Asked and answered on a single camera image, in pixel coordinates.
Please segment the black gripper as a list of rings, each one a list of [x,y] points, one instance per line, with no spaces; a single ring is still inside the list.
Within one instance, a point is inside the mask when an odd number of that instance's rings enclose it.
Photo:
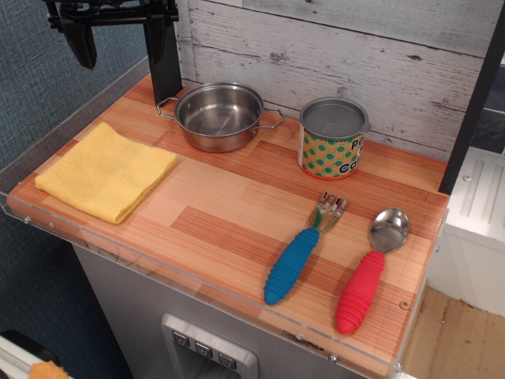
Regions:
[[[78,62],[94,69],[97,59],[92,27],[144,24],[150,62],[165,57],[168,28],[179,21],[175,1],[44,1],[48,20],[65,36]]]

